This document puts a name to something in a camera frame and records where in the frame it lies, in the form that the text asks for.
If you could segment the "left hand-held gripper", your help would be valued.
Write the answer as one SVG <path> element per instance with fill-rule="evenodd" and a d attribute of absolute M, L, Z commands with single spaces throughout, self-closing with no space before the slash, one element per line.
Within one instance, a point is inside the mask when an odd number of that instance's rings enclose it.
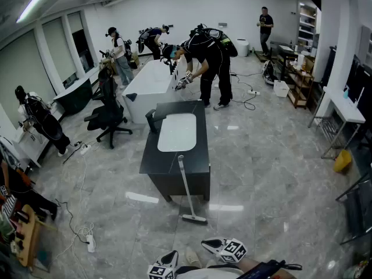
<path fill-rule="evenodd" d="M 149 279 L 175 279 L 178 258 L 179 254 L 176 250 L 158 256 L 155 263 L 148 266 L 147 277 Z"/>

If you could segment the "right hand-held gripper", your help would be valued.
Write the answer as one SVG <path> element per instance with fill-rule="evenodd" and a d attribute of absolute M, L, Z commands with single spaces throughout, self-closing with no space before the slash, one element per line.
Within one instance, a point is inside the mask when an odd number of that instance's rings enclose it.
<path fill-rule="evenodd" d="M 217 254 L 217 257 L 225 263 L 238 263 L 247 253 L 246 246 L 235 238 L 207 238 L 201 242 L 201 245 L 211 254 Z"/>

